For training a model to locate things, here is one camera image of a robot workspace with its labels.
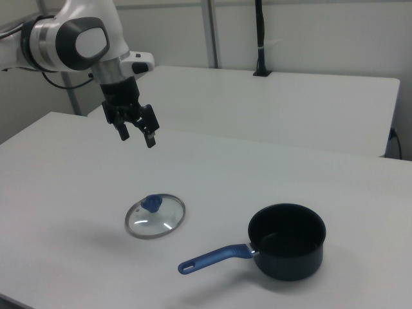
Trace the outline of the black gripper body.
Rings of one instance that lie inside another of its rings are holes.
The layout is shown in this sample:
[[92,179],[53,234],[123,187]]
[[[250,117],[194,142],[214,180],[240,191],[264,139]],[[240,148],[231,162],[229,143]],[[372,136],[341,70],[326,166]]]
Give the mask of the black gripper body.
[[139,109],[140,92],[134,77],[126,80],[112,83],[101,84],[104,101],[102,103],[104,110],[114,110],[115,108]]

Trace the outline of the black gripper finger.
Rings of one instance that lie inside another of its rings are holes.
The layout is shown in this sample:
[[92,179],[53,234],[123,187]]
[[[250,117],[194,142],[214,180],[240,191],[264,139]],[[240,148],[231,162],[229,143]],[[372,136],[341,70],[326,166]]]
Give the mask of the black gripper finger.
[[160,128],[154,110],[150,104],[138,108],[138,120],[135,121],[137,127],[144,135],[148,148],[156,145],[155,132]]
[[125,120],[121,114],[121,110],[119,110],[119,107],[112,106],[108,104],[106,101],[103,101],[102,108],[103,108],[107,123],[115,127],[122,141],[127,140],[129,138],[129,132],[127,130],[127,127],[125,125]]

